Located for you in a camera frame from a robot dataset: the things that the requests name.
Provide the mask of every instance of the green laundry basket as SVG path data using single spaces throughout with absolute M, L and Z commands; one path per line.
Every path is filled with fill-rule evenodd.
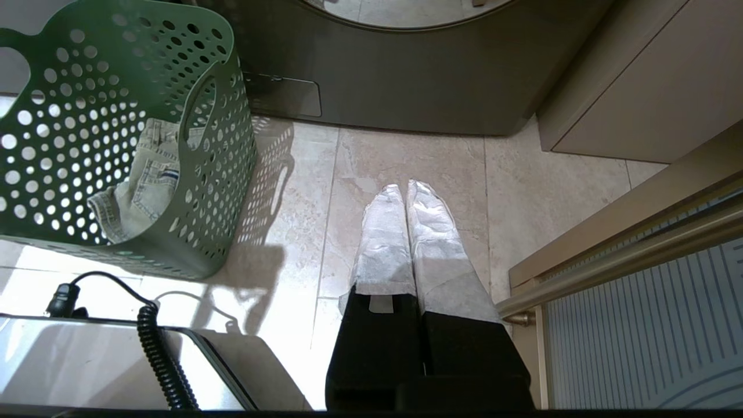
M 159 1 L 78 0 L 38 35 L 0 29 L 0 47 L 30 66 L 0 119 L 0 238 L 138 274 L 219 270 L 256 163 L 227 21 Z M 112 245 L 86 200 L 127 177 L 147 118 L 180 123 L 178 186 L 149 229 Z M 203 138 L 187 143 L 198 127 Z

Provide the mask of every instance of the metal handle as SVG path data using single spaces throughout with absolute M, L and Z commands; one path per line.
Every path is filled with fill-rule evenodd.
M 506 321 L 535 306 L 599 286 L 743 235 L 743 195 L 496 304 Z

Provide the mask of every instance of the washing machine door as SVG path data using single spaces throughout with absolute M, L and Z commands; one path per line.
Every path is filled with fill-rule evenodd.
M 472 135 L 519 130 L 611 4 L 501 1 L 394 28 L 330 10 L 343 2 L 197 0 L 230 20 L 255 112 Z

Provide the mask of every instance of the grout line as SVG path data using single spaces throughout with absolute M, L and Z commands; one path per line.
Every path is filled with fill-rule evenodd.
M 487 148 L 485 146 L 485 136 L 482 136 L 482 159 L 485 171 L 485 226 L 487 226 L 487 293 L 490 299 L 493 299 L 493 272 L 490 264 L 490 197 L 487 195 Z
M 72 271 L 59 271 L 59 270 L 46 270 L 46 269 L 29 269 L 28 267 L 15 267 L 15 266 L 0 266 L 0 270 L 2 269 L 34 271 L 37 273 L 69 274 L 70 276 L 80 276 L 81 274 L 87 273 L 87 271 L 72 272 Z M 116 277 L 119 277 L 120 279 L 132 279 L 132 280 L 142 280 L 144 278 L 144 276 L 116 276 Z
M 364 0 L 359 0 L 359 13 L 356 15 L 356 22 L 359 22 L 359 23 L 361 23 L 361 7 L 363 7 L 363 5 L 364 5 Z
M 315 297 L 315 311 L 313 312 L 314 317 L 312 318 L 312 334 L 310 337 L 310 350 L 312 350 L 312 339 L 315 335 L 315 320 L 317 319 L 317 306 L 320 300 L 320 286 L 322 283 L 322 268 L 325 267 L 325 245 L 328 242 L 328 224 L 330 223 L 330 204 L 333 202 L 333 186 L 335 185 L 335 164 L 338 161 L 338 150 L 340 149 L 340 131 L 342 128 L 338 128 L 338 136 L 335 143 L 335 155 L 333 155 L 333 171 L 331 172 L 330 179 L 330 193 L 328 194 L 328 213 L 325 215 L 325 233 L 322 235 L 322 253 L 320 254 L 320 273 L 317 278 L 317 294 Z
M 632 190 L 635 188 L 635 186 L 632 185 L 632 177 L 629 175 L 629 164 L 627 164 L 627 160 L 624 160 L 624 168 L 627 170 L 627 182 L 629 183 L 629 189 Z

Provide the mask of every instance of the jeans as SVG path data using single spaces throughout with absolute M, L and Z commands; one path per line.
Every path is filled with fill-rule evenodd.
M 88 206 L 112 244 L 141 234 L 168 207 L 181 169 L 179 126 L 165 120 L 148 119 L 137 143 L 129 177 L 88 198 Z M 198 145 L 203 134 L 204 128 L 191 129 L 188 141 Z

